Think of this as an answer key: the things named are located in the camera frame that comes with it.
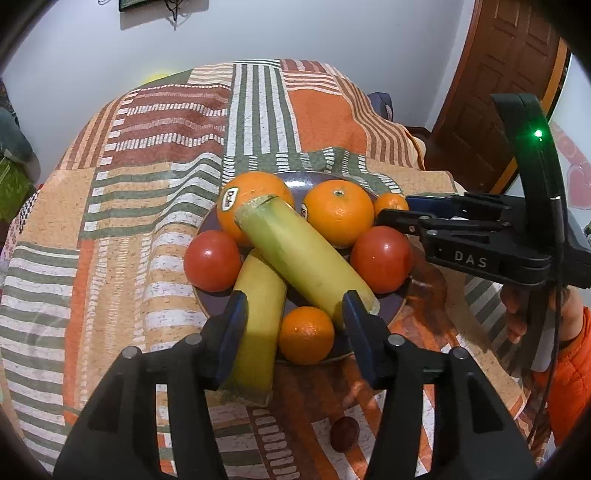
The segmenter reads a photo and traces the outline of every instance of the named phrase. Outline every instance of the orange sleeve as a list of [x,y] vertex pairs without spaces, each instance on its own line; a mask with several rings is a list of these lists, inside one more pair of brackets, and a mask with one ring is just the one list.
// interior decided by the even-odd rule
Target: orange sleeve
[[[548,396],[550,426],[556,445],[561,445],[591,400],[591,311],[583,309],[583,329],[558,354],[558,363]],[[548,372],[534,373],[546,385]]]

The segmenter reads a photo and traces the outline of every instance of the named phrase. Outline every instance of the white wall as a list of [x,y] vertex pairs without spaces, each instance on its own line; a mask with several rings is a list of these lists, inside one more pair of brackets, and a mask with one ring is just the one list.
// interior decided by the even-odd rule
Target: white wall
[[58,0],[2,76],[40,181],[105,103],[155,73],[220,61],[325,61],[366,93],[391,93],[395,119],[422,126],[463,45],[465,3],[473,0],[186,0],[190,16],[174,31],[161,3],[120,16],[118,0]]
[[462,51],[464,50],[464,44],[466,43],[466,37],[468,35],[468,29],[470,28],[470,21],[472,20],[474,1],[475,0],[465,0],[462,5],[462,11],[460,12],[460,17],[458,18],[456,28],[456,36],[453,39],[452,49],[450,50],[449,59],[447,61],[447,67],[443,73],[441,83],[439,84],[439,89],[437,90],[437,94],[433,100],[431,112],[429,113],[429,117],[427,118],[427,122],[425,124],[425,127],[429,131],[432,131],[433,126],[435,126],[435,122],[437,121],[437,117],[441,111],[441,107],[443,107],[443,103],[447,97],[449,87],[452,85],[453,78],[456,75],[457,64],[460,63],[460,57],[462,56]]
[[[591,161],[591,82],[575,56],[571,56],[564,87],[550,119],[560,126],[583,155]],[[566,173],[570,163],[561,152],[558,152],[558,158],[566,186]],[[523,196],[523,187],[519,177],[513,182],[507,194]],[[591,210],[571,207],[570,211],[582,228],[591,222]],[[583,297],[586,305],[591,306],[591,290],[585,290]]]

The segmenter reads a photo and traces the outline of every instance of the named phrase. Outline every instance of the tangerine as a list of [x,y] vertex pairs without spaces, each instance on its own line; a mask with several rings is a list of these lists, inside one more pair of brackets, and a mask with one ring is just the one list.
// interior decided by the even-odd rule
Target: tangerine
[[375,216],[385,208],[392,210],[410,210],[404,195],[399,193],[386,192],[381,194],[374,203]]
[[283,180],[272,173],[249,171],[226,183],[217,201],[217,221],[222,230],[240,245],[250,245],[246,234],[234,222],[234,213],[245,202],[261,195],[274,194],[295,207],[293,195]]
[[279,350],[297,365],[324,360],[335,342],[335,328],[328,314],[316,307],[292,310],[281,323]]
[[374,224],[367,192],[347,180],[328,180],[311,189],[302,214],[335,248],[348,248]]

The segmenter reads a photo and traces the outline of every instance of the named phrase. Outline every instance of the picture frame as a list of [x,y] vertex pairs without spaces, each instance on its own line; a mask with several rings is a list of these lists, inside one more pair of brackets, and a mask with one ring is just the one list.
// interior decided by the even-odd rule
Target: picture frame
[[140,7],[156,0],[119,0],[119,11],[125,12],[131,8]]

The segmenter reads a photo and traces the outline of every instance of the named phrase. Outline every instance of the patterned tablecloth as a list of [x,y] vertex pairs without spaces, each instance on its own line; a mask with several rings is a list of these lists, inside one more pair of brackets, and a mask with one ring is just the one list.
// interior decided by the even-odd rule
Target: patterned tablecloth
[[[422,168],[408,131],[374,114],[349,79],[315,61],[200,67],[109,103],[59,162],[12,252],[0,306],[0,388],[18,433],[51,471],[122,348],[156,351],[201,329],[206,316],[183,254],[221,187],[239,173],[329,171],[376,194],[454,191],[449,174]],[[464,300],[464,284],[469,300],[496,287],[424,261],[413,275],[392,331],[431,349],[469,348],[517,416],[521,389],[474,317],[498,328],[498,301]],[[349,358],[278,365],[267,408],[215,393],[208,402],[231,478],[356,479],[367,468],[384,392],[370,390]],[[426,388],[417,472],[431,462],[433,404]],[[162,469],[174,472],[165,385],[157,405]],[[343,415],[361,434],[337,453],[328,434]]]

